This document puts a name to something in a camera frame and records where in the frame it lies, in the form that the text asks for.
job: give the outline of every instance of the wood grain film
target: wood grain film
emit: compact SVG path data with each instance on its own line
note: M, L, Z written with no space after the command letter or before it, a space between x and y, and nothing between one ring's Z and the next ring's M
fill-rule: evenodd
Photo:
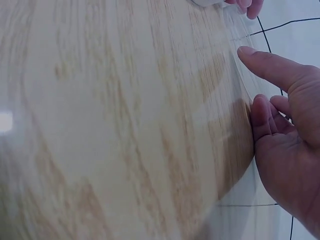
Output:
M209 240L253 155L231 51L185 0L0 1L0 239Z

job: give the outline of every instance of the skin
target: skin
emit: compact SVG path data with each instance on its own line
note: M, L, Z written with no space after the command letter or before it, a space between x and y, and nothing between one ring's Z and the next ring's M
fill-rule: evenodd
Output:
M228 4L238 4L242 12L246 15L249 19L255 19L264 3L264 0L226 0Z
M288 93L270 100L260 94L252 103L256 165L273 199L320 238L320 69L245 46L238 56Z

